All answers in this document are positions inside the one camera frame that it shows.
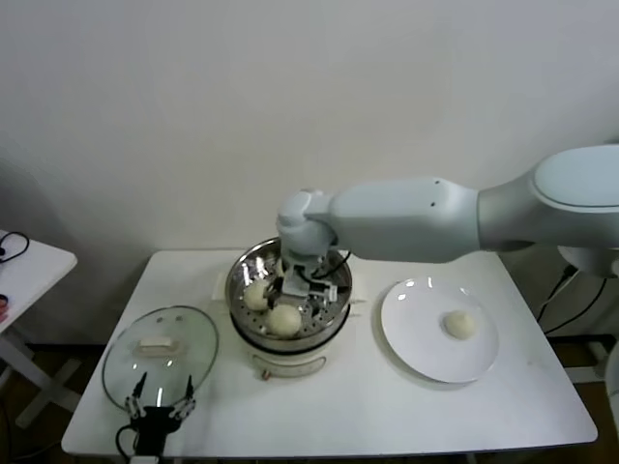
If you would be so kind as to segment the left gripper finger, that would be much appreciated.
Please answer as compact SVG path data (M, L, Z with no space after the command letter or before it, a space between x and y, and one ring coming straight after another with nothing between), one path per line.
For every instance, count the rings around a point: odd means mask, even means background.
M195 408L194 386L192 376L188 378L184 396L175 403L171 417L174 420L185 420Z
M146 383L147 373L144 372L139 381L133 387L132 393L125 399L125 410L131 419L138 419L142 416L143 407L141 405L141 395Z

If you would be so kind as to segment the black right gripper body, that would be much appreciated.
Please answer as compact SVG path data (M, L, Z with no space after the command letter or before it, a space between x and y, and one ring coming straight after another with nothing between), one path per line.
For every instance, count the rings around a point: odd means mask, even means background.
M304 298L310 293L311 279L303 266L289 265L283 277L281 291L283 294Z

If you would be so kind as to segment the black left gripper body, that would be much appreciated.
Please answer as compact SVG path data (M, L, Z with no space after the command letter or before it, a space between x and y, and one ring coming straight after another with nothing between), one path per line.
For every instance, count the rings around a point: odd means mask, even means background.
M162 454L167 436L182 424L172 407L146 406L144 415L130 422L136 433L136 454Z

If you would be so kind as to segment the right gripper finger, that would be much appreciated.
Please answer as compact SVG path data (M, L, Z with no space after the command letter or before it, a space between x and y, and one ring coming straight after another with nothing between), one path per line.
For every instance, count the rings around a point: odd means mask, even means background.
M282 278L274 278L267 281L263 297L267 302L267 307L273 309L281 296L283 286Z

